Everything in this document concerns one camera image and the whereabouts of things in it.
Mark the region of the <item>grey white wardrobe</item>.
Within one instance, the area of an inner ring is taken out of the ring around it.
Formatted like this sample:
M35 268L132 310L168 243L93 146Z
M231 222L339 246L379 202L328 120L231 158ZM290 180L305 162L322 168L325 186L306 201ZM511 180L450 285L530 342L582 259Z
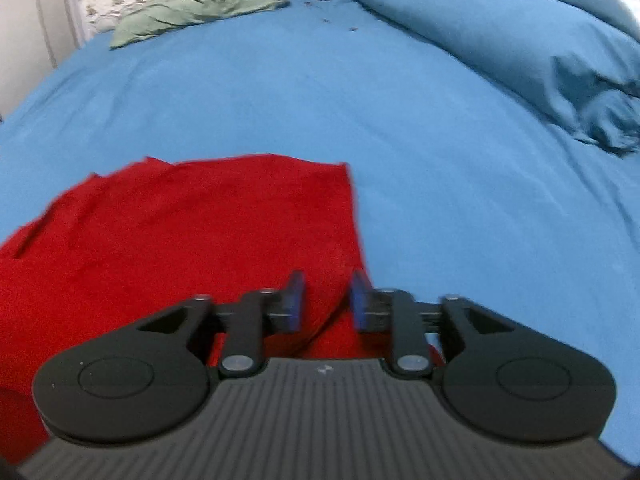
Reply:
M1 0L1 116L77 48L73 0Z

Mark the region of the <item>green pillow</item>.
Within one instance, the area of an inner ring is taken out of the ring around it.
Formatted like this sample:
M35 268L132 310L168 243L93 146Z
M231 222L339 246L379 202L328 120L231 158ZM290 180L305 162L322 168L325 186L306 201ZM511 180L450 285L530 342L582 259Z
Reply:
M153 0L120 20L112 33L112 50L193 25L276 10L288 0Z

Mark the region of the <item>red garment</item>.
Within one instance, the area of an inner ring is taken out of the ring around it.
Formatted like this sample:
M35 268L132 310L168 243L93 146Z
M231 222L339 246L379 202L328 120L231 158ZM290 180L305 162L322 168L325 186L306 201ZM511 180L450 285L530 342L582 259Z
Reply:
M268 338L268 356L385 356L390 336L352 325L362 265L344 164L148 158L88 178L1 247L3 457L18 463L47 439L32 402L47 359L196 295L233 302L299 270L302 326Z

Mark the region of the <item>blue bed sheet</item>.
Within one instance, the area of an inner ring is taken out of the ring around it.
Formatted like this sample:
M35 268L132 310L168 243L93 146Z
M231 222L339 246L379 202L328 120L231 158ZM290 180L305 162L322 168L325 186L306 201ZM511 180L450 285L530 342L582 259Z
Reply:
M575 140L354 0L97 36L1 127L1 232L146 156L347 162L372 280L458 292L600 359L639 458L639 159Z

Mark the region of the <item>blue duvet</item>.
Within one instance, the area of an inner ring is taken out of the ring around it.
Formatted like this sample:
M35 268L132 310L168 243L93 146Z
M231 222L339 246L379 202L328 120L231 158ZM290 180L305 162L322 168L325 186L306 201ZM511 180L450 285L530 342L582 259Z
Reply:
M357 0L515 93L575 139L639 148L638 41L558 0Z

